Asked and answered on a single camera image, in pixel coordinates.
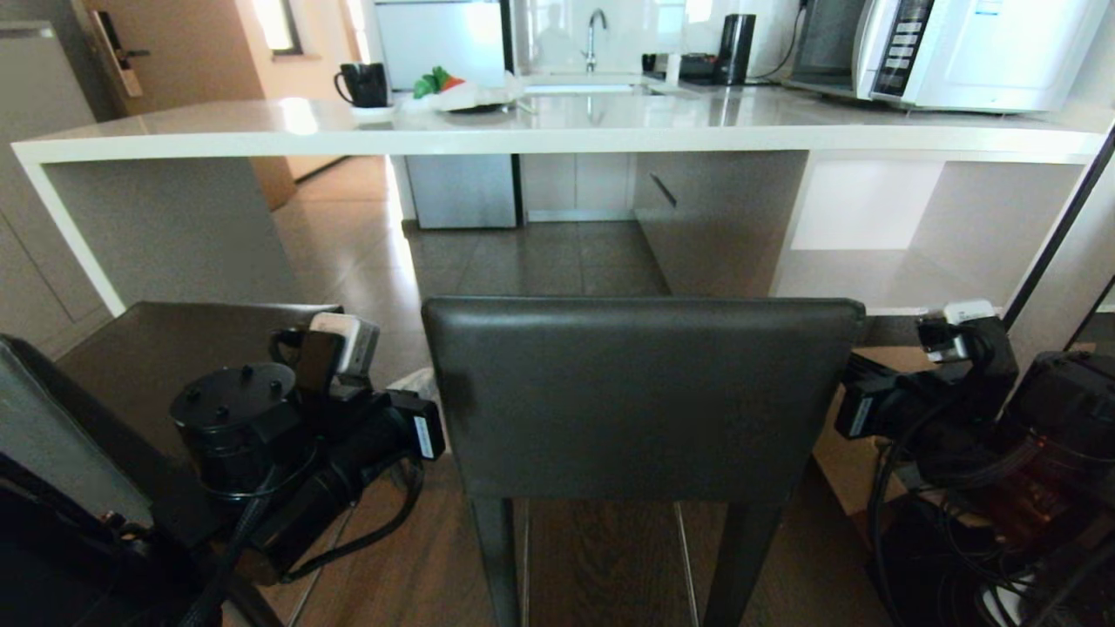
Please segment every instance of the gray leather bar stool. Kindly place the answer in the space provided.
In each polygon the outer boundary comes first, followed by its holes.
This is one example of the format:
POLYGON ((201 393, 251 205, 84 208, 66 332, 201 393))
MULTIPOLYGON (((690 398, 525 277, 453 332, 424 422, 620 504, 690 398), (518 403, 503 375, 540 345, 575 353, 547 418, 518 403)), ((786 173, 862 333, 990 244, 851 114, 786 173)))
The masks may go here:
POLYGON ((861 303, 440 297, 423 316, 500 627, 520 624, 515 498, 727 502, 704 624, 739 625, 861 303))

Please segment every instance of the wooden floor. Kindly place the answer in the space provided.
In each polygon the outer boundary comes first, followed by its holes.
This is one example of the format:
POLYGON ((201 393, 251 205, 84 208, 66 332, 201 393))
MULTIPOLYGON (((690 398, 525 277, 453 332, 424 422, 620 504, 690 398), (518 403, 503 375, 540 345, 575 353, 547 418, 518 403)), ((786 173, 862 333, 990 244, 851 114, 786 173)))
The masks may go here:
MULTIPOLYGON (((381 524, 398 508, 401 495, 389 479, 372 484, 341 541, 381 524)), ((516 524, 526 518, 522 515, 526 509, 530 625, 691 625, 671 503, 524 502, 516 504, 516 524)), ((682 514, 702 614, 724 508, 683 503, 682 514)), ((322 543, 330 538, 324 534, 322 543)), ((851 522, 811 462, 775 537, 743 625, 888 625, 864 576, 865 559, 851 522)), ((307 583, 264 590, 288 624, 307 583)), ((426 489, 399 531, 324 568, 312 588, 293 623, 300 627, 494 625, 453 459, 427 465, 426 489)))

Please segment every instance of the white microwave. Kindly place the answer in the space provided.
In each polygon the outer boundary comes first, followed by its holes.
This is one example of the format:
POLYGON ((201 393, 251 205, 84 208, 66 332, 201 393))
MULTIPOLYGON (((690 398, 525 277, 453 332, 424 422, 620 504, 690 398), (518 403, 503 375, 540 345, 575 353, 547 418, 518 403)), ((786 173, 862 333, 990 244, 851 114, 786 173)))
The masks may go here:
POLYGON ((1057 110, 1109 0, 811 0, 787 85, 905 108, 1057 110))

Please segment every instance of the white quartz countertop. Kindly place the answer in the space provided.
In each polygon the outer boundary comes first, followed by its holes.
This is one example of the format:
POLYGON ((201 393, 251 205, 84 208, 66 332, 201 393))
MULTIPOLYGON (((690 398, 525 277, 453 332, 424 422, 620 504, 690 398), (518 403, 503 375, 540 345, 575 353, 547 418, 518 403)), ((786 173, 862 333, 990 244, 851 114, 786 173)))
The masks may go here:
POLYGON ((84 126, 14 144, 27 163, 310 154, 702 151, 948 151, 988 161, 1087 163, 1102 129, 1024 116, 904 113, 782 87, 666 95, 533 95, 530 109, 353 114, 342 102, 221 102, 84 126))

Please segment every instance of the door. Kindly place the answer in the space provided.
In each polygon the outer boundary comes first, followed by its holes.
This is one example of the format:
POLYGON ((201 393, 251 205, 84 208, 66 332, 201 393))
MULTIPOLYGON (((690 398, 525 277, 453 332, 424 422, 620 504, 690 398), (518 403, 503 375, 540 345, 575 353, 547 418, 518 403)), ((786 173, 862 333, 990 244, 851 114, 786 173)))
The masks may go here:
MULTIPOLYGON (((81 0, 84 23, 128 115, 215 100, 260 100, 263 88, 234 2, 223 0, 81 0), (113 69, 115 51, 99 37, 88 11, 107 11, 143 95, 132 97, 113 69)), ((252 167, 271 209, 294 193, 282 157, 253 157, 252 167)))

